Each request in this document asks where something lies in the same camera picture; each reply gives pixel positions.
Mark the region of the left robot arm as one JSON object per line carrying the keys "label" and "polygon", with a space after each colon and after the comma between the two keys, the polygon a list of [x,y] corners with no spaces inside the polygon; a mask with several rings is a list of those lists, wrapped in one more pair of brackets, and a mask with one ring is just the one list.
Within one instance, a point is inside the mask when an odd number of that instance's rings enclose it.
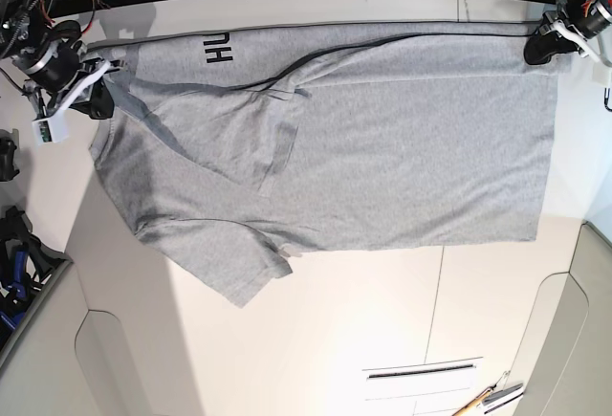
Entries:
{"label": "left robot arm", "polygon": [[578,53],[604,64],[588,41],[611,27],[611,0],[557,0],[543,13],[528,39],[523,57],[529,65],[543,65],[553,56]]}

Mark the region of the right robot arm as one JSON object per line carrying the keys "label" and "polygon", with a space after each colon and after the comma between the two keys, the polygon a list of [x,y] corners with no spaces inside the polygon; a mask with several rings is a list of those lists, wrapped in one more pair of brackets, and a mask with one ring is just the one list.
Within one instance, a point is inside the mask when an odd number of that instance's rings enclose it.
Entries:
{"label": "right robot arm", "polygon": [[1,74],[39,117],[50,117],[66,104],[92,120],[108,120],[115,104],[102,77],[100,58],[87,56],[84,36],[93,27],[98,0],[86,26],[75,20],[56,22],[53,0],[1,0],[1,58],[9,59],[24,76],[16,83]]}

